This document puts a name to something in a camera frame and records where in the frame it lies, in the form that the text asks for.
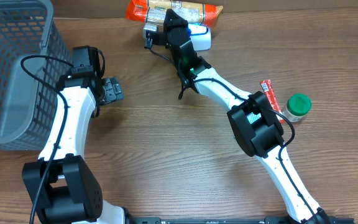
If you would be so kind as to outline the red snack stick pack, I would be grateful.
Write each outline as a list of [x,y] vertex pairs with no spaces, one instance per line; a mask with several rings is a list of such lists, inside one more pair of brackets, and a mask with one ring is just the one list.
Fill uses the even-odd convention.
[[264,92],[265,96],[267,97],[272,109],[279,112],[280,114],[282,114],[281,108],[278,104],[275,92],[273,90],[273,85],[272,85],[271,80],[260,81],[260,86],[262,87],[263,92]]

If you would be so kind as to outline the green lid jar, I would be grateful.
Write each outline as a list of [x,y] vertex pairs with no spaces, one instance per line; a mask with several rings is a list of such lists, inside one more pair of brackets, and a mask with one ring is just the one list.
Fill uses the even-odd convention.
[[282,108],[282,114],[292,123],[300,121],[311,109],[311,99],[304,94],[297,93],[290,97]]

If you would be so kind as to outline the teal tissue pack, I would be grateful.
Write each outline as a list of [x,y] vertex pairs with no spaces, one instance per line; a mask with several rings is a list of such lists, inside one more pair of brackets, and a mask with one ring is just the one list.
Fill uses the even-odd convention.
[[254,122],[258,121],[261,117],[262,117],[262,115],[260,113],[257,113],[257,114],[250,113],[247,115],[247,119],[250,124],[253,124]]

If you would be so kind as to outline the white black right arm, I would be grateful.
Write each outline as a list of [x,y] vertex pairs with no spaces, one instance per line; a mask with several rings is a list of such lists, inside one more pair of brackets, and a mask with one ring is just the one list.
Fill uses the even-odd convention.
[[163,32],[146,31],[145,48],[163,45],[177,70],[183,91],[192,89],[225,109],[234,138],[250,157],[265,167],[280,192],[292,223],[329,223],[329,217],[306,189],[287,152],[290,140],[283,139],[280,120],[268,98],[258,91],[251,94],[235,87],[199,56],[191,41],[188,22],[167,9]]

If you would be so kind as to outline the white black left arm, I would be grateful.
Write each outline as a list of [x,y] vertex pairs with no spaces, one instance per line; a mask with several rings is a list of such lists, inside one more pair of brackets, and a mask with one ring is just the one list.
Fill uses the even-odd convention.
[[126,208],[105,201],[101,186],[85,162],[90,119],[100,107],[123,99],[116,78],[104,77],[101,50],[73,48],[73,62],[51,85],[26,74],[57,94],[57,110],[37,161],[24,164],[22,179],[32,201],[30,223],[133,223]]

